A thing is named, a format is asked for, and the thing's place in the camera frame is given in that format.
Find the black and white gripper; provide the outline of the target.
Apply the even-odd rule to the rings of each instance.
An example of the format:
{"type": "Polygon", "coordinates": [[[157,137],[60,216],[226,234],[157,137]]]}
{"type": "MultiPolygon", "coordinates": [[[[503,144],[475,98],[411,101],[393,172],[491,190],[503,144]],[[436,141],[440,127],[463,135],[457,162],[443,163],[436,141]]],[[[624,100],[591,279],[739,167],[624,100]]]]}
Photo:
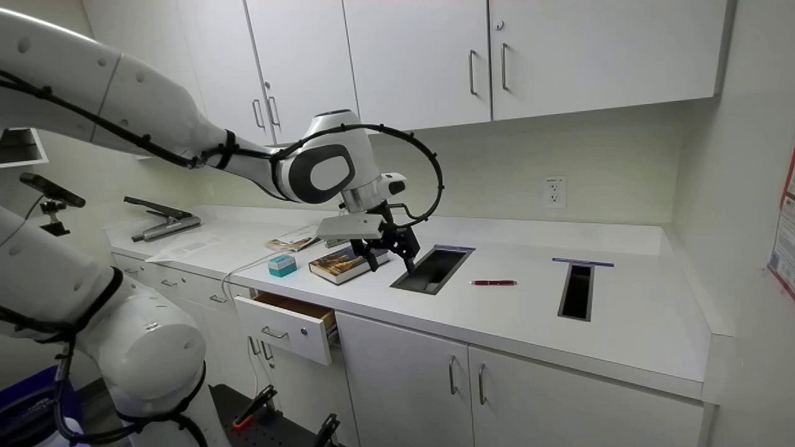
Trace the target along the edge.
{"type": "Polygon", "coordinates": [[[366,214],[340,214],[318,224],[320,239],[347,240],[356,255],[362,255],[371,270],[378,270],[375,250],[385,248],[403,258],[406,270],[417,270],[421,243],[408,229],[401,229],[388,209],[366,214]]]}

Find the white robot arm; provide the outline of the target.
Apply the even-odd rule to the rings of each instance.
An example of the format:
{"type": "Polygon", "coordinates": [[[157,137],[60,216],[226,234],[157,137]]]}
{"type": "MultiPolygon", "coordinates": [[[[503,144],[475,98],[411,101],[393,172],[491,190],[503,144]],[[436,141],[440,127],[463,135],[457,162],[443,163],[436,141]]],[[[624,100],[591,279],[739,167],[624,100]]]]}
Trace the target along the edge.
{"type": "MultiPolygon", "coordinates": [[[[191,94],[139,60],[67,27],[0,9],[3,122],[50,129],[116,151],[208,167],[253,182],[281,202],[344,202],[320,224],[371,258],[411,260],[417,239],[390,216],[406,180],[378,168],[373,127],[347,109],[324,113],[303,139],[258,149],[208,122],[191,94]]],[[[65,245],[28,218],[0,212],[3,330],[57,343],[54,382],[74,353],[103,373],[120,434],[137,447],[226,447],[206,384],[206,343],[193,317],[110,263],[65,245]]]]}

